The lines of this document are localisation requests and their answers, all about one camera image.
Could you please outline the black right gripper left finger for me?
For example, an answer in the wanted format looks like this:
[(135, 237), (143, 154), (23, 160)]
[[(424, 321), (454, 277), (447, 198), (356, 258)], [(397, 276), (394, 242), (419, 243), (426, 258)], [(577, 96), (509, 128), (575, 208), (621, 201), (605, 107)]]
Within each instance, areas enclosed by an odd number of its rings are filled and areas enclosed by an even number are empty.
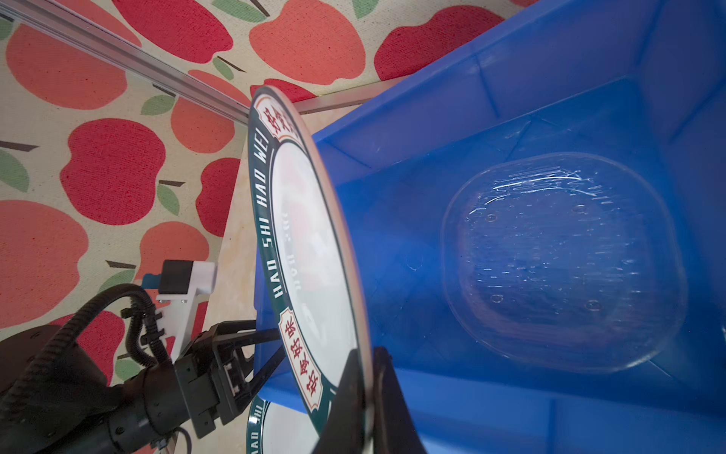
[(313, 454), (359, 454), (363, 450), (363, 379), (358, 351), (346, 361), (340, 387)]

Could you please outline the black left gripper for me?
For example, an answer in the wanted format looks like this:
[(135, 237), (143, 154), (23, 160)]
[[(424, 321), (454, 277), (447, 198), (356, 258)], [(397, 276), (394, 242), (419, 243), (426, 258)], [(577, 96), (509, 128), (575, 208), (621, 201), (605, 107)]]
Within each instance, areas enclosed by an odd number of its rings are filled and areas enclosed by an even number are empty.
[(234, 421), (253, 402), (253, 358), (245, 356), (242, 342), (254, 333), (254, 321), (217, 323), (175, 362), (181, 396), (199, 439), (218, 423)]

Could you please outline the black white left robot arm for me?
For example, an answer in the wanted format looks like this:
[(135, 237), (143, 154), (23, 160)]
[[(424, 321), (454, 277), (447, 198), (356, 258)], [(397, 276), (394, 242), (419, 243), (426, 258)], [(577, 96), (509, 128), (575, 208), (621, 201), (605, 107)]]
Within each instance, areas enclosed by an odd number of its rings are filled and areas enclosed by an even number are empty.
[[(109, 386), (79, 346), (104, 310), (129, 299), (126, 343), (141, 371)], [(263, 381), (246, 346), (266, 341), (255, 321), (218, 323), (179, 359), (164, 347), (160, 315), (139, 286), (121, 284), (64, 325), (28, 329), (1, 344), (1, 449), (5, 453), (134, 453), (174, 435), (203, 438), (243, 414)]]

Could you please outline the clear glass plate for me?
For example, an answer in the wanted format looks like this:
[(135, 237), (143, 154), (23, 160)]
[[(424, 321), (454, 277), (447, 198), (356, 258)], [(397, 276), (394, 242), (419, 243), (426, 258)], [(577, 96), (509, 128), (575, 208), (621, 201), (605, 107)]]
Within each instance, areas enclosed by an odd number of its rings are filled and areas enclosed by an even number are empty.
[(658, 355), (686, 317), (665, 201), (601, 156), (550, 153), (480, 172), (448, 204), (441, 242), (454, 317), (514, 361), (618, 372)]

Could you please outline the medium green rimmed plate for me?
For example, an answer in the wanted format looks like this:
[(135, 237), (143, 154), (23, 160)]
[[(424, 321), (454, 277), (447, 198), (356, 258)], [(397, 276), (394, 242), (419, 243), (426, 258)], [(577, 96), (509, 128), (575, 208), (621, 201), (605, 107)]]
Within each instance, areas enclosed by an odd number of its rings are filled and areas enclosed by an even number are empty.
[(264, 86), (249, 116), (251, 206), (263, 274), (292, 374), (322, 432), (346, 364), (372, 391), (372, 340), (355, 250), (321, 153), (289, 98)]

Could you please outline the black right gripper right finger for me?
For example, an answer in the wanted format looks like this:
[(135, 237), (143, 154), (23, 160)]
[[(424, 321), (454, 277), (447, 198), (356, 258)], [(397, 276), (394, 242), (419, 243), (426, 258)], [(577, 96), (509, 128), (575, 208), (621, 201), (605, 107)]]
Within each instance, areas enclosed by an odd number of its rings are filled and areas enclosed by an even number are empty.
[(374, 348), (374, 453), (425, 454), (398, 378), (384, 347)]

